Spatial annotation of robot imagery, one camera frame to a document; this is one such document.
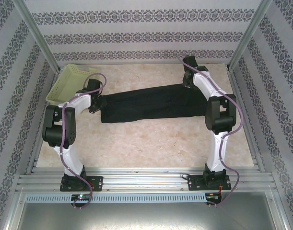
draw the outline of black garment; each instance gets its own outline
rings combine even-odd
[[[205,116],[207,100],[199,89],[182,84],[99,97],[102,123]]]

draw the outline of patterned wallpaper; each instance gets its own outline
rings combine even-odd
[[[0,0],[0,227],[30,161],[54,72],[11,0]]]
[[[293,229],[293,0],[270,5],[234,74]]]
[[[27,0],[59,65],[228,63],[260,0]]]

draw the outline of enclosure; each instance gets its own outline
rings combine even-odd
[[[62,163],[42,140],[56,80],[76,64],[107,76],[103,95],[180,84],[179,55],[194,55],[244,112],[227,144],[240,173],[230,200],[208,209],[208,191],[181,178],[204,169],[204,117],[102,124],[85,110],[75,145],[103,190],[72,210]],[[0,229],[60,226],[293,229],[293,0],[0,0]]]

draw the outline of plastic basket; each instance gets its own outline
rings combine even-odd
[[[46,101],[53,105],[68,101],[78,90],[83,88],[85,79],[96,72],[96,69],[87,66],[68,64],[47,95]]]

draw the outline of beige tile floor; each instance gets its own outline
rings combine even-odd
[[[178,84],[182,65],[99,65],[108,83],[103,94]],[[224,64],[206,64],[217,84],[232,93]],[[102,124],[100,112],[76,117],[76,149],[87,167],[203,166],[209,154],[210,133],[204,117],[140,120]],[[229,137],[226,163],[253,166],[243,130]],[[57,153],[43,143],[37,167],[60,167]]]

